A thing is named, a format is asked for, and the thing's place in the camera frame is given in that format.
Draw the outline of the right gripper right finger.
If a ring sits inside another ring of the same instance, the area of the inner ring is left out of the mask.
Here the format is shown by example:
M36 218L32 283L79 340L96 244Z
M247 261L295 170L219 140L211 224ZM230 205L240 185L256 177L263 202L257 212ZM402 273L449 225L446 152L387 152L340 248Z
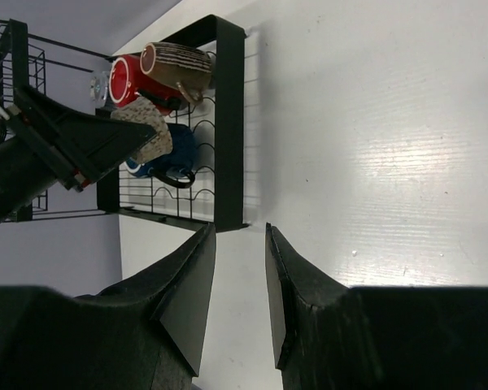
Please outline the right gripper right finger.
M286 389L488 389L488 287L348 288L268 225L275 367Z

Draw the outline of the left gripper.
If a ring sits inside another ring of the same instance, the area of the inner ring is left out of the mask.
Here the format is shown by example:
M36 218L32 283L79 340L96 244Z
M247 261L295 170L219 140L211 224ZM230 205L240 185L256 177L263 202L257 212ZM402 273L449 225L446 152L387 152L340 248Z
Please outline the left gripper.
M81 192L156 136L150 125L85 114L28 85L14 89L14 132L0 145L0 203L29 203L57 181Z

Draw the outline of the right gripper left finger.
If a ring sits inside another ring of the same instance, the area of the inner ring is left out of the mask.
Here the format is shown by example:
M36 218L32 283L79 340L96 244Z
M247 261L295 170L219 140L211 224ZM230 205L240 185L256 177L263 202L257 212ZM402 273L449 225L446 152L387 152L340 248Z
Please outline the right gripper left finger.
M0 389L188 389L216 260L208 224L96 295L0 286Z

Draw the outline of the clear glass tumbler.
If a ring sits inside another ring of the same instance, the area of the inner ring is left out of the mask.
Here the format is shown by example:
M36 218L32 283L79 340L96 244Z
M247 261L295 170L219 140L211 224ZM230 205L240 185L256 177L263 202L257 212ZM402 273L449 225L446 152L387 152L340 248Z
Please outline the clear glass tumbler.
M109 76L110 72L108 71L93 72L90 79L89 95L97 109L112 111L114 103L110 96Z

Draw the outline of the red ceramic mug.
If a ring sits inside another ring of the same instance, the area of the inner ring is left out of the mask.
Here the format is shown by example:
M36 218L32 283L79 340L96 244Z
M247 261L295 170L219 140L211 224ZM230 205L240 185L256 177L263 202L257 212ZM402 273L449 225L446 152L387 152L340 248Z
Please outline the red ceramic mug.
M108 88L116 107L127 106L141 96L148 98L163 115L179 111L186 105L177 90L145 75L140 68L140 58L133 54L124 54L114 60Z

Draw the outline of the dark blue mug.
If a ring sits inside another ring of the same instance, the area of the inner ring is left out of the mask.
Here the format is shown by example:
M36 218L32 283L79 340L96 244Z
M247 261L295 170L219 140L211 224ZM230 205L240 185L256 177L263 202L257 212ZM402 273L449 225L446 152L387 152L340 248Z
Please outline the dark blue mug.
M188 189L195 182L194 164L197 148L192 130L180 123L169 123L172 152L139 164L133 159L125 161L130 175L136 178L156 178L176 189Z

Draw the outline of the brown ribbed mug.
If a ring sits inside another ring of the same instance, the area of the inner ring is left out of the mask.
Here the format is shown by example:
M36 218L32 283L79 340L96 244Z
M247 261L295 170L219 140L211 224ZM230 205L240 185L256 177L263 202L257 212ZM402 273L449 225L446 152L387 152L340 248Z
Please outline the brown ribbed mug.
M214 75L214 64L207 52L176 43L147 43L139 62L143 74L175 89L195 106L203 102Z

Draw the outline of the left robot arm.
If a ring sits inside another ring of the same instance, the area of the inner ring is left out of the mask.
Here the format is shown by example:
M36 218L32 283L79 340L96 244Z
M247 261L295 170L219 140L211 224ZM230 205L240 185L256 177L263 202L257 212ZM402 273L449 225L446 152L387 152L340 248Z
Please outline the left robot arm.
M0 223L55 183L83 191L156 136L147 124L73 110L25 85L0 106Z

